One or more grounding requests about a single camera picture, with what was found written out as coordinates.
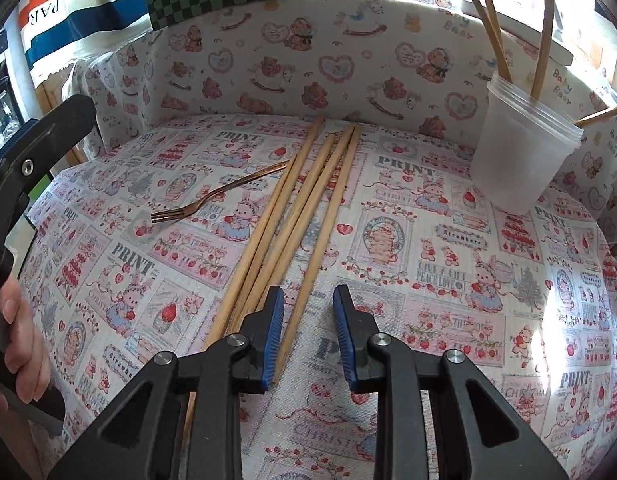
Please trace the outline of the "person's left hand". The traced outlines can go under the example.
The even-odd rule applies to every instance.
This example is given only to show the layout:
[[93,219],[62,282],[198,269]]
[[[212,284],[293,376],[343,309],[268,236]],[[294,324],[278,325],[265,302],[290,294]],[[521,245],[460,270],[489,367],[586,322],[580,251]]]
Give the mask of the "person's left hand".
[[50,384],[51,366],[43,336],[34,324],[28,300],[11,273],[0,289],[0,313],[9,325],[5,366],[16,375],[16,393],[25,404],[38,401]]

